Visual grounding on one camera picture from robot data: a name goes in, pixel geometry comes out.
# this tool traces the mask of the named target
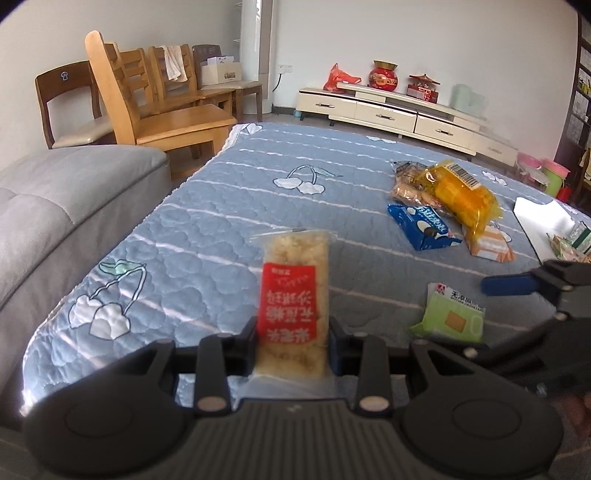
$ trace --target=white towel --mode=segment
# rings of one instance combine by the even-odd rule
[[[164,50],[164,63],[168,79],[173,82],[186,82],[187,75],[184,71],[181,47],[179,45],[161,45],[160,48]]]

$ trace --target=barcode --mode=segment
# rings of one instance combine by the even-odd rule
[[[469,189],[476,190],[480,186],[478,180],[461,168],[457,163],[447,163],[443,167],[459,178]]]

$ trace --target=blue quilted bedspread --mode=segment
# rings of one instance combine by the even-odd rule
[[[388,215],[392,161],[434,164],[448,157],[328,129],[235,127],[224,151],[166,198],[38,328],[24,360],[25,407],[156,339],[189,346],[215,332],[239,332],[259,297],[262,255],[248,239],[273,230],[334,232],[331,315],[350,331],[392,345],[407,344],[408,328],[423,316],[427,283],[434,281],[486,309],[489,344],[548,319],[553,308],[538,295],[487,298],[479,292],[486,275],[539,264],[512,209],[518,196],[548,203],[545,194],[460,162],[503,208],[499,225],[517,257],[506,264],[473,257],[465,244],[414,251]],[[183,378],[178,389],[185,405],[192,401],[191,380]],[[346,394],[350,385],[343,380],[337,389]],[[404,401],[403,389],[395,392]],[[585,455],[567,456],[575,448],[569,438],[564,461],[557,462],[565,471],[584,471]]]

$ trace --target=sofa cushion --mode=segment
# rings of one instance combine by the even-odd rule
[[[0,171],[0,307],[78,225],[166,161],[153,148],[92,145]]]

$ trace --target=wall outlet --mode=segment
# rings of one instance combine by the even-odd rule
[[[293,73],[294,66],[293,65],[278,65],[277,66],[277,73]]]

